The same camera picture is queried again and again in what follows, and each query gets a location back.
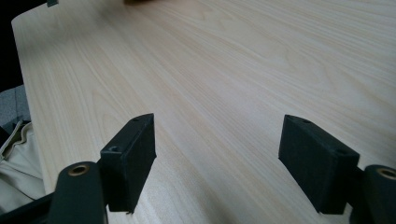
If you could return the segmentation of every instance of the light wood grain surface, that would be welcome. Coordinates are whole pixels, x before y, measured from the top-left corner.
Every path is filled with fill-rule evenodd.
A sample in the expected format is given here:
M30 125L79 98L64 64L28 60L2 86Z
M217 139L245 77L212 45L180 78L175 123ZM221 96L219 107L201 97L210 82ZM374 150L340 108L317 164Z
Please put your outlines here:
M12 24L48 193L155 115L139 204L110 223L348 223L277 158L285 114L396 167L393 0L60 0Z

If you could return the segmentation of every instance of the black object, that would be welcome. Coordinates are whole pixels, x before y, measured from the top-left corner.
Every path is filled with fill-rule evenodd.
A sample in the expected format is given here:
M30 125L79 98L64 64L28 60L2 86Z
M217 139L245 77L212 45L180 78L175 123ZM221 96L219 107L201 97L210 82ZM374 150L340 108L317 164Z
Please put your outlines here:
M46 2L47 0L21 0L18 3L13 1L4 1L2 3L4 10L0 14L0 30L2 33L2 40L0 42L2 59L0 92L23 84L20 59L18 57L11 21L23 12L43 5ZM55 4L57 2L53 0L47 2L49 7Z
M156 158L154 115L131 119L95 163L64 168L53 193L0 216L0 223L107 223L112 212L133 213Z
M315 123L286 115L279 159L318 212L343 214L350 223L396 223L396 170L357 167L360 155Z

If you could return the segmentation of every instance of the hole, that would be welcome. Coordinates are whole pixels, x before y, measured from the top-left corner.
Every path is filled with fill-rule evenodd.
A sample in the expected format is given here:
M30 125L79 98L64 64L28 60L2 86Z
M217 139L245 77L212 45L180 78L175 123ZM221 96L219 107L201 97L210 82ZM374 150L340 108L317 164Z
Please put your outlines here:
M120 152L120 148L119 147L110 147L108 150L109 151L114 151L114 152Z
M335 150L338 154L340 154L340 155L346 155L347 154L347 151L345 151L345 150L343 150L343 149L337 149L337 150Z
M396 172L386 168L379 168L377 171L385 178L396 180Z
M90 166L88 166L88 165L85 165L85 164L78 165L78 166L75 166L69 170L69 175L71 175L71 176L84 175L85 173L88 172L89 169L90 169Z

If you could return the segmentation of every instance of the wooden table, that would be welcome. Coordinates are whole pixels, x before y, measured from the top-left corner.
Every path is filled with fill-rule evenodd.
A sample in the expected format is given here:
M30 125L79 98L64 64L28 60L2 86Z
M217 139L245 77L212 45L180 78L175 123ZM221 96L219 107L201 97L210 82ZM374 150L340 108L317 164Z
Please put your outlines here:
M61 0L13 21L48 193L154 113L157 160L110 223L348 223L277 158L285 114L396 167L396 3Z

